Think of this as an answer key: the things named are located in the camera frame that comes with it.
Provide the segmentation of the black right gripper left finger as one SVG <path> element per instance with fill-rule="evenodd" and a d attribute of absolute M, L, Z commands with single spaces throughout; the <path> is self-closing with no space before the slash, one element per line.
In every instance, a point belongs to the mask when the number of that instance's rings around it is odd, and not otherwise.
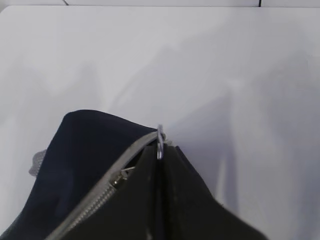
<path fill-rule="evenodd" d="M 156 147 L 144 148 L 135 170 L 93 215 L 65 240 L 152 240 L 155 231 Z"/>

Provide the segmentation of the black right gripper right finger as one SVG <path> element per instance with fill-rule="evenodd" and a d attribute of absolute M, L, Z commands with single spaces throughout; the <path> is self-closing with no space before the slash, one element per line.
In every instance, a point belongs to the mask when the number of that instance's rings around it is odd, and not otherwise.
<path fill-rule="evenodd" d="M 164 147 L 164 229 L 169 240 L 265 240 L 225 209 L 179 147 Z"/>

